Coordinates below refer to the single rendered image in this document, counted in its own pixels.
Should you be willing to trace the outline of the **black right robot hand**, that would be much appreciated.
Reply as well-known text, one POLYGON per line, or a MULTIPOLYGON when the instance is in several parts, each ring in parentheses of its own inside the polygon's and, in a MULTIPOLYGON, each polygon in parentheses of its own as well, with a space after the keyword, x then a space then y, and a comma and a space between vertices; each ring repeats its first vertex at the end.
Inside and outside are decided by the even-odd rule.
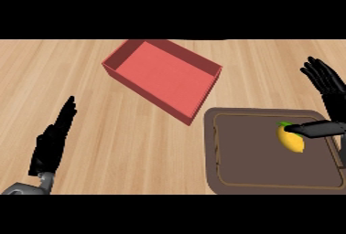
POLYGON ((330 120, 293 124, 285 126, 284 130, 310 139, 338 135, 338 158, 341 167, 346 168, 346 83, 335 71, 318 58, 307 58, 300 71, 306 74, 315 89, 322 95, 330 120))

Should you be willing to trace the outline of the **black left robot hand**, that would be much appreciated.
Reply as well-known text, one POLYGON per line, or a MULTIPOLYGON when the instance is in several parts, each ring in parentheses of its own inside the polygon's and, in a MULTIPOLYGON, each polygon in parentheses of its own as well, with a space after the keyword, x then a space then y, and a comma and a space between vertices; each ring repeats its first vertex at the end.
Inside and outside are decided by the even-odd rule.
POLYGON ((71 129, 72 118, 77 113, 74 97, 69 96, 54 123, 50 124, 37 137, 28 174, 37 176, 40 173, 54 173, 63 154, 65 140, 71 129))

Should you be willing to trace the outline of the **red cardboard box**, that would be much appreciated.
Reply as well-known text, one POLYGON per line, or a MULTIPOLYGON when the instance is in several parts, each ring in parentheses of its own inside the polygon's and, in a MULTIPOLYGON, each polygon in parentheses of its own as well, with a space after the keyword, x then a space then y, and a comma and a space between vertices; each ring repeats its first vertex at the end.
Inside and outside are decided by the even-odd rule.
POLYGON ((222 66, 165 39, 128 39, 102 61, 108 75, 189 125, 222 66))

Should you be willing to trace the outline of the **brown tray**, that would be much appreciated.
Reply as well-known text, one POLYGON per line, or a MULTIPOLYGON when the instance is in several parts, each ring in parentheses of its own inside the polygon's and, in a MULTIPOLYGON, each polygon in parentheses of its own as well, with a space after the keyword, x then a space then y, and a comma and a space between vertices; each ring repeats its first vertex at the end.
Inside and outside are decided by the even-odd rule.
POLYGON ((290 151, 276 138, 281 122, 321 121, 307 110, 211 108, 204 114, 208 186, 217 194, 346 195, 346 167, 331 137, 304 139, 290 151))

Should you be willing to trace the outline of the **yellow lemon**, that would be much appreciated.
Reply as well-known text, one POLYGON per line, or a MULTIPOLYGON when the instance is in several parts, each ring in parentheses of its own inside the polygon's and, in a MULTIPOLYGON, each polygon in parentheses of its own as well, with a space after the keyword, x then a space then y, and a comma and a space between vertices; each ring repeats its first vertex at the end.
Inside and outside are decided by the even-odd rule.
POLYGON ((304 140, 297 133, 290 133, 285 131, 285 127, 291 125, 291 122, 279 122, 276 127, 276 138, 282 146, 294 153, 301 153, 304 151, 304 140))

